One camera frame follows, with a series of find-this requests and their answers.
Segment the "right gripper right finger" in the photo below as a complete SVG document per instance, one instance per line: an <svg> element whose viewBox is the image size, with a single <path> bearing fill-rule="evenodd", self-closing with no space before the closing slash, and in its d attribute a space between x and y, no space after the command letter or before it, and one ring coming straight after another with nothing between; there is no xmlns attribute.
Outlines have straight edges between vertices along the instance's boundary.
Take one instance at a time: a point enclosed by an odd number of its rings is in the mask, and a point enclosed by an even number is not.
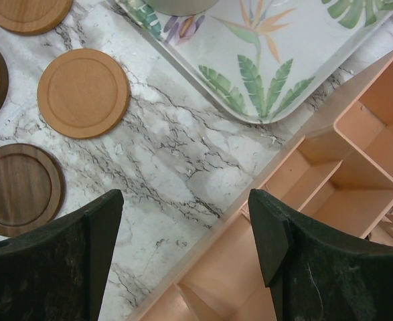
<svg viewBox="0 0 393 321"><path fill-rule="evenodd" d="M261 189L248 207L278 320L393 320L393 247L346 234Z"/></svg>

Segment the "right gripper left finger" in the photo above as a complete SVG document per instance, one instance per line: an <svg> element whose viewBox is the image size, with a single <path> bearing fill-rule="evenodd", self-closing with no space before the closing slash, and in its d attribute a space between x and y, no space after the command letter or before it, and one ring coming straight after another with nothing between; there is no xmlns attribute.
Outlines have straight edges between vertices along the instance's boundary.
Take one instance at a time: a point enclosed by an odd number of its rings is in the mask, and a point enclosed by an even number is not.
<svg viewBox="0 0 393 321"><path fill-rule="evenodd" d="M123 204L113 189L0 241L0 320L97 320Z"/></svg>

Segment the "dark walnut coaster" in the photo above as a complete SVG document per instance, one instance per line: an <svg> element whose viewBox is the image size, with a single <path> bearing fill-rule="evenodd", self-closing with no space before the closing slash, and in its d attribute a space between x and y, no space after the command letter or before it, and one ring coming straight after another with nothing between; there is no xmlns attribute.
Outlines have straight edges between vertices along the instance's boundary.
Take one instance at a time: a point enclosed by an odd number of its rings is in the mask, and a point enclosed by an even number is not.
<svg viewBox="0 0 393 321"><path fill-rule="evenodd" d="M66 183L58 160L32 144L0 147L0 235L41 227L61 209Z"/></svg>

